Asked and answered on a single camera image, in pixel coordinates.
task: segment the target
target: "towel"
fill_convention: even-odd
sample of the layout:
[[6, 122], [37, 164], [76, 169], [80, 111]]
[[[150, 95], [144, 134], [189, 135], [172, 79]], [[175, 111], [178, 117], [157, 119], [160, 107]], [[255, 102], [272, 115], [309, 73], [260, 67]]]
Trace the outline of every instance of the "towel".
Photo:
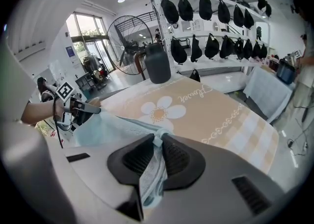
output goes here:
[[153, 133], [154, 155], [140, 177], [139, 188], [143, 209], [155, 207], [162, 197], [162, 185], [167, 171], [162, 156], [163, 134], [173, 134], [165, 128], [138, 120], [116, 117], [102, 108], [73, 132], [76, 147], [94, 146], [116, 140], [134, 138]]

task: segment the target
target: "black bag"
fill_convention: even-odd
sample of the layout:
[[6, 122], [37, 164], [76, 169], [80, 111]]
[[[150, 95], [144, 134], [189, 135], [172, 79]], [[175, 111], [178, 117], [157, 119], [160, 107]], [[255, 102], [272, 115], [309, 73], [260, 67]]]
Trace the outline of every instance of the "black bag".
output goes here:
[[200, 17], [204, 20], [210, 20], [212, 16], [210, 0], [200, 0]]
[[198, 74], [198, 71], [196, 69], [194, 69], [191, 73], [191, 76], [190, 76], [191, 79], [197, 81], [197, 82], [201, 82], [201, 77], [200, 75]]
[[253, 53], [253, 47], [252, 47], [251, 41], [249, 39], [246, 40], [246, 43], [245, 43], [243, 50], [244, 50], [244, 58], [249, 59]]
[[219, 0], [218, 19], [224, 24], [228, 24], [230, 21], [230, 12], [223, 0]]
[[184, 63], [187, 59], [185, 50], [180, 44], [180, 41], [175, 37], [172, 37], [171, 40], [171, 55], [178, 64]]
[[178, 3], [179, 15], [184, 21], [193, 20], [193, 9], [188, 0], [180, 0]]
[[257, 7], [262, 10], [266, 6], [267, 2], [266, 0], [259, 0]]
[[168, 23], [172, 25], [175, 24], [179, 20], [179, 14], [176, 6], [169, 0], [162, 0], [160, 5]]
[[260, 51], [261, 51], [260, 45], [258, 44], [258, 42], [255, 42], [253, 53], [252, 53], [252, 58], [256, 58], [257, 56], [259, 56]]
[[265, 14], [267, 15], [267, 17], [270, 17], [270, 15], [271, 15], [271, 7], [268, 3], [266, 5]]
[[234, 41], [232, 41], [231, 38], [227, 39], [227, 56], [229, 56], [230, 54], [233, 54], [235, 52], [235, 43]]
[[239, 6], [235, 5], [235, 10], [234, 10], [234, 23], [238, 27], [243, 27], [244, 25], [244, 15], [239, 8]]
[[203, 55], [202, 50], [198, 44], [199, 41], [195, 38], [195, 35], [193, 35], [191, 62], [197, 62], [197, 59]]
[[244, 58], [243, 40], [241, 38], [238, 38], [235, 43], [235, 52], [237, 55], [237, 59]]
[[227, 35], [224, 36], [222, 41], [221, 50], [220, 50], [220, 58], [226, 58], [234, 51], [233, 42]]
[[219, 42], [215, 38], [212, 40], [210, 36], [214, 38], [214, 36], [210, 33], [205, 48], [205, 56], [209, 59], [212, 59], [219, 53]]
[[266, 58], [267, 57], [267, 48], [266, 46], [263, 44], [262, 48], [261, 48], [261, 51], [260, 51], [260, 54], [259, 54], [259, 58], [260, 59], [263, 59], [263, 58]]
[[238, 3], [238, 4], [241, 4], [241, 5], [243, 5], [243, 6], [245, 6], [246, 8], [251, 8], [251, 6], [249, 5], [249, 3], [248, 2], [246, 2], [246, 1], [244, 1], [244, 0], [236, 0], [236, 2]]
[[248, 29], [250, 29], [254, 25], [254, 20], [250, 14], [250, 12], [245, 9], [244, 12], [244, 26]]

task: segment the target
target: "window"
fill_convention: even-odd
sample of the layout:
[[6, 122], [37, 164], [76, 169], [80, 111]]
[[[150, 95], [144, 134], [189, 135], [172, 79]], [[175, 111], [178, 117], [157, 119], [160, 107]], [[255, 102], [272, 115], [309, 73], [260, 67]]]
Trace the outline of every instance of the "window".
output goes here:
[[99, 35], [92, 17], [77, 15], [77, 18], [83, 36]]
[[95, 18], [95, 20], [96, 20], [97, 27], [98, 27], [98, 29], [99, 29], [99, 31], [100, 31], [100, 34], [101, 34], [101, 35], [104, 35], [104, 34], [105, 34], [105, 31], [104, 31], [102, 22], [100, 21], [99, 18]]
[[73, 43], [73, 45], [77, 53], [85, 50], [85, 47], [82, 42], [76, 42], [76, 43]]
[[77, 28], [77, 24], [75, 23], [73, 14], [71, 14], [67, 19], [67, 26], [71, 37], [79, 36], [79, 30]]

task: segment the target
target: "ceiling light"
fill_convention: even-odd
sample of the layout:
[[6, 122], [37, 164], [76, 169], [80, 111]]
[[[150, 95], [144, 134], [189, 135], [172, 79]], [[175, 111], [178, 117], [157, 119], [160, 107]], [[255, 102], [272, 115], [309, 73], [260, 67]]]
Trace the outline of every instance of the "ceiling light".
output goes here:
[[118, 2], [124, 2], [125, 0], [118, 0]]

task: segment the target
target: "white tablecloth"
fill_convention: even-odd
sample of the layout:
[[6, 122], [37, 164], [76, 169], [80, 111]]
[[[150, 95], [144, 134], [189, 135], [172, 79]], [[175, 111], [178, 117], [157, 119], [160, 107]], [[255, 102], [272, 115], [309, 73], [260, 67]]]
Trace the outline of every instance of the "white tablecloth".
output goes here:
[[294, 83], [286, 85], [275, 74], [255, 67], [243, 92], [247, 97], [251, 97], [268, 117], [267, 122], [271, 123], [287, 106], [294, 86]]

